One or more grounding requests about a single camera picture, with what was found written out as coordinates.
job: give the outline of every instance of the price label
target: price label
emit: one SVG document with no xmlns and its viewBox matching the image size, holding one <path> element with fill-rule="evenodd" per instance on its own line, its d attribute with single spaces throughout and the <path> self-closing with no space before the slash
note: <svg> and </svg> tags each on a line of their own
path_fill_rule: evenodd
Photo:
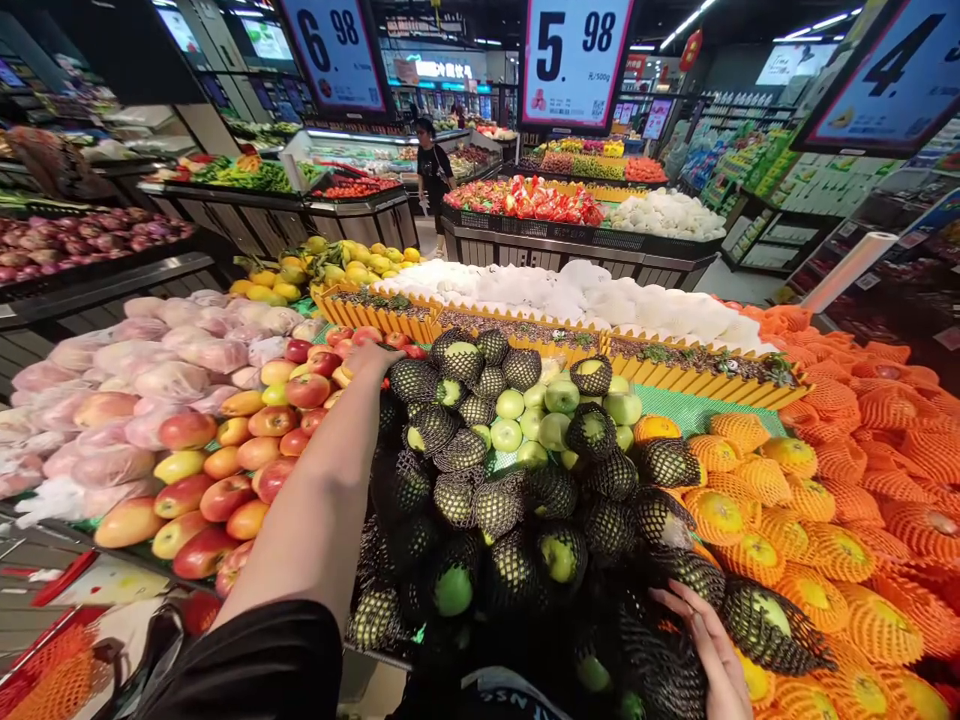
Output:
<svg viewBox="0 0 960 720">
<path fill-rule="evenodd" d="M 390 114 L 383 60 L 371 45 L 361 0 L 280 4 L 318 113 L 358 119 Z"/>
<path fill-rule="evenodd" d="M 900 2 L 850 58 L 852 74 L 828 91 L 802 144 L 906 157 L 960 109 L 960 2 Z"/>
<path fill-rule="evenodd" d="M 609 132 L 633 0 L 529 0 L 525 125 Z"/>
</svg>

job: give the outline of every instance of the black shirt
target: black shirt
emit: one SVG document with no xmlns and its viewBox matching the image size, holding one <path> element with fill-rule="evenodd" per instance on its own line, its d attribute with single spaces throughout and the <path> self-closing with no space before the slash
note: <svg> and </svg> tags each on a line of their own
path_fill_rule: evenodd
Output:
<svg viewBox="0 0 960 720">
<path fill-rule="evenodd" d="M 336 717 L 343 667 L 326 607 L 288 600 L 248 610 L 193 645 L 146 698 L 137 720 Z M 411 676 L 393 720 L 564 720 L 539 690 L 504 667 L 458 678 Z"/>
</svg>

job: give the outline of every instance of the red lantern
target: red lantern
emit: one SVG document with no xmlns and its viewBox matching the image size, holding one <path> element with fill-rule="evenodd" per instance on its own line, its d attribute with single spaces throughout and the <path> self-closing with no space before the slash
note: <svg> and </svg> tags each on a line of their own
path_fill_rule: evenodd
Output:
<svg viewBox="0 0 960 720">
<path fill-rule="evenodd" d="M 686 47 L 683 48 L 683 55 L 680 57 L 680 70 L 688 72 L 697 61 L 700 54 L 700 48 L 703 47 L 703 30 L 699 28 L 687 39 Z"/>
</svg>

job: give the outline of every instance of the person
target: person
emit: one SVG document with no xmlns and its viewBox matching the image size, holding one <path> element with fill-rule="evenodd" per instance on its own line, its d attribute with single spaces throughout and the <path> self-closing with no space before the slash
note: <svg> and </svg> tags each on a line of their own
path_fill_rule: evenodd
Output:
<svg viewBox="0 0 960 720">
<path fill-rule="evenodd" d="M 446 241 L 443 236 L 443 225 L 440 222 L 440 209 L 443 205 L 443 196 L 448 190 L 457 187 L 457 179 L 450 167 L 450 158 L 446 151 L 435 141 L 437 131 L 429 118 L 417 118 L 414 125 L 417 128 L 417 140 L 420 149 L 417 150 L 417 188 L 420 195 L 420 204 L 424 197 L 429 201 L 430 212 L 433 214 L 434 225 L 437 228 L 436 257 L 446 255 Z"/>
<path fill-rule="evenodd" d="M 367 343 L 346 360 L 353 379 L 271 505 L 209 634 L 144 698 L 137 720 L 336 716 L 380 386 L 402 357 Z M 752 718 L 742 667 L 710 605 L 675 582 L 651 595 L 683 618 L 691 633 L 709 683 L 708 719 Z M 515 646 L 524 644 L 514 640 Z M 411 679 L 390 717 L 568 718 L 552 698 L 569 688 L 556 677 L 551 683 L 550 673 L 541 675 L 544 682 L 533 685 L 513 669 L 478 666 L 470 673 L 476 682 L 441 672 L 421 677 L 414 689 Z M 509 692 L 498 692 L 505 687 Z M 491 702 L 517 693 L 522 703 Z"/>
</svg>

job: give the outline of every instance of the human arm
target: human arm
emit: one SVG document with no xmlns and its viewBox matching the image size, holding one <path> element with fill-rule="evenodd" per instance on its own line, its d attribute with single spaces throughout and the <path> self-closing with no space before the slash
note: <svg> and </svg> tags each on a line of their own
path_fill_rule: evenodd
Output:
<svg viewBox="0 0 960 720">
<path fill-rule="evenodd" d="M 327 607 L 343 634 L 377 442 L 380 385 L 401 357 L 367 343 L 347 359 L 353 380 L 270 506 L 213 629 L 251 608 L 305 599 Z"/>
</svg>

